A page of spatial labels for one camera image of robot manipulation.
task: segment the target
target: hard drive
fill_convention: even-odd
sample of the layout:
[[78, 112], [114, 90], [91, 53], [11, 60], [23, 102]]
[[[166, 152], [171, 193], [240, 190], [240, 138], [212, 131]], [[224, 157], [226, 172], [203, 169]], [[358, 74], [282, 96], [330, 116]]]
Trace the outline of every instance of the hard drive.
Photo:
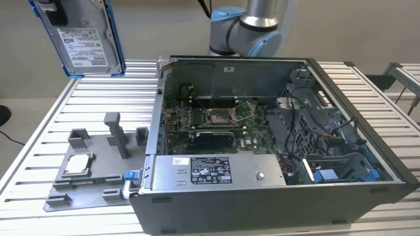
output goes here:
[[123, 76], [124, 56], [110, 0], [30, 0], [68, 77]]

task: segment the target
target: cable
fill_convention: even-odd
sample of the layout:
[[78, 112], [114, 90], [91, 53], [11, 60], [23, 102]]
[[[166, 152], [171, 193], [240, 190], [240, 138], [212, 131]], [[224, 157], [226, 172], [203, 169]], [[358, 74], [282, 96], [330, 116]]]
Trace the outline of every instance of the cable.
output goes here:
[[15, 143], [18, 143], [18, 144], [20, 144], [20, 145], [23, 145], [23, 146], [26, 145], [24, 143], [22, 143], [22, 142], [14, 140], [3, 131], [0, 131], [0, 134], [3, 134], [3, 135], [7, 137], [7, 139], [10, 139], [12, 142], [15, 142]]
[[402, 96], [403, 96], [403, 93], [404, 93], [406, 89], [407, 89], [407, 87], [404, 87], [404, 89], [403, 89], [403, 91], [402, 91], [402, 93], [400, 93], [400, 95], [399, 95], [399, 98], [395, 100], [395, 104], [399, 103], [400, 98], [402, 98]]
[[295, 89], [292, 90], [292, 92], [291, 92], [291, 94], [290, 94], [290, 96], [288, 96], [288, 97], [292, 97], [294, 92], [295, 92], [296, 90], [299, 90], [299, 89], [310, 89], [310, 90], [314, 92], [314, 90], [312, 90], [312, 88], [311, 88], [311, 87], [302, 86], [302, 87], [298, 87], [298, 88], [295, 88]]
[[212, 14], [212, 0], [210, 0], [210, 14]]
[[410, 108], [408, 112], [407, 112], [407, 115], [408, 115], [408, 116], [412, 114], [414, 109], [415, 109], [415, 107], [412, 106], [412, 107]]
[[346, 127], [352, 121], [355, 120], [355, 117], [352, 117], [342, 126], [339, 126], [338, 128], [335, 128], [332, 131], [331, 131], [331, 135], [334, 135], [334, 133], [336, 133], [336, 131], [339, 129], [342, 129], [343, 127]]
[[204, 11], [204, 13], [206, 13], [206, 16], [207, 16], [208, 18], [211, 18], [211, 12], [210, 12], [208, 6], [206, 5], [204, 0], [198, 0], [198, 2], [199, 2], [200, 6], [202, 6], [202, 8], [203, 8], [203, 11]]
[[288, 134], [288, 136], [287, 136], [287, 139], [286, 139], [286, 141], [284, 141], [284, 150], [288, 152], [288, 157], [290, 158], [294, 158], [295, 157], [295, 155], [294, 155], [294, 150], [291, 151], [290, 150], [290, 146], [288, 146], [288, 144], [290, 144], [290, 139], [291, 139], [291, 136], [292, 136], [292, 133], [294, 133], [294, 130], [295, 130], [295, 120], [296, 120], [296, 108], [295, 108], [295, 103], [294, 103], [294, 100], [292, 100], [292, 98], [291, 98], [291, 104], [292, 104], [292, 120], [291, 120], [291, 128], [290, 128], [290, 134]]

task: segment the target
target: barcode sticker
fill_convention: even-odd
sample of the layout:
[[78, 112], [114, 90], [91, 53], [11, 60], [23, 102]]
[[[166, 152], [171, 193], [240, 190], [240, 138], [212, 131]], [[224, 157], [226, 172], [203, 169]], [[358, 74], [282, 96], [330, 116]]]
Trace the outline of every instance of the barcode sticker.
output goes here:
[[59, 34], [74, 67], [108, 66], [106, 51], [95, 28], [62, 28]]
[[172, 161], [174, 165], [190, 165], [190, 158], [186, 157], [175, 157]]

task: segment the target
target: power supply label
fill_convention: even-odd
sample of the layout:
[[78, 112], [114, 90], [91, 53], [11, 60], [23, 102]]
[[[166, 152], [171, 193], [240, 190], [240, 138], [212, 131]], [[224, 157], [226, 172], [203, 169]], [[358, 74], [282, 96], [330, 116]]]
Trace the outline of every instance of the power supply label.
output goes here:
[[232, 183], [230, 157], [192, 157], [191, 182], [194, 184]]

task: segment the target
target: warning label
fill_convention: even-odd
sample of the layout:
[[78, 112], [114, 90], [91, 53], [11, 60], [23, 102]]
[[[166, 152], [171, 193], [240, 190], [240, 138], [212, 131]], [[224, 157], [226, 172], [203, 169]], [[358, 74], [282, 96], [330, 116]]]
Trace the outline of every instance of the warning label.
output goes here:
[[230, 158], [191, 158], [191, 182], [194, 184], [232, 183]]
[[95, 28], [63, 28], [59, 29], [59, 34], [74, 67], [108, 66], [106, 51]]

